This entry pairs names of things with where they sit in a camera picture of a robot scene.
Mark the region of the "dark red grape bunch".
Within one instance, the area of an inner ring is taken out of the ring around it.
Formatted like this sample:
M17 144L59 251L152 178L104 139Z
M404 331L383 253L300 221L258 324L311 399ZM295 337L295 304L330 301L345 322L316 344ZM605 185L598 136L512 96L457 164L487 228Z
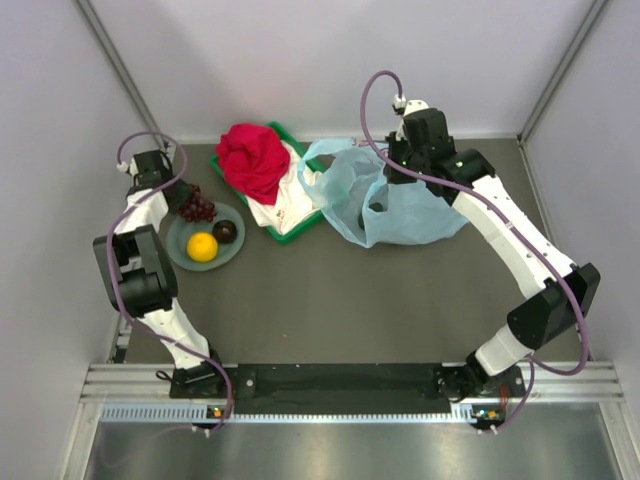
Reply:
M215 204L204 198L197 184L190 184L190 196L177 210L188 223L212 222L217 215Z

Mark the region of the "light blue plastic bag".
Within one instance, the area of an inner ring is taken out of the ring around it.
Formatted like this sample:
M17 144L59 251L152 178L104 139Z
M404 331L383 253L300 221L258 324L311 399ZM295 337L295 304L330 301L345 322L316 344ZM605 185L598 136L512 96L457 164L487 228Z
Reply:
M363 140L316 140L307 155L333 158L319 180L304 189L329 224L351 243L364 248L377 243L424 245L450 238L467 224L423 181L390 184L384 174L386 163ZM371 211L374 202L387 211Z

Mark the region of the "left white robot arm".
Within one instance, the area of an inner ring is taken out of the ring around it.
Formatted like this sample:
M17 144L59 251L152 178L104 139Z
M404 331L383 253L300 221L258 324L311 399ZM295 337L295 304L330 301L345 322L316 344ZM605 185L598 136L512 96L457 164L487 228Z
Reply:
M93 241L93 251L112 306L159 338L174 362L172 375L159 377L185 391L216 396L227 374L210 342L189 321L178 296L178 281L159 238L164 218L180 213L197 192L177 180L162 150L138 153L119 168L130 175L123 217L111 238Z

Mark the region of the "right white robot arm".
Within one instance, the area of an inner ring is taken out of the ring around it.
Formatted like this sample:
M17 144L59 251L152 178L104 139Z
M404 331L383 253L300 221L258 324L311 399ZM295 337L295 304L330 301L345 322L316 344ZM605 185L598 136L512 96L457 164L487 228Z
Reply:
M492 394L508 370L571 328L581 338L579 363L584 365L589 358L586 315L599 271L559 251L517 206L478 150L457 151L442 111L401 94L393 109L401 122L386 138L387 179L393 184L421 182L466 218L506 265L524 297L505 325L467 357L467 390Z

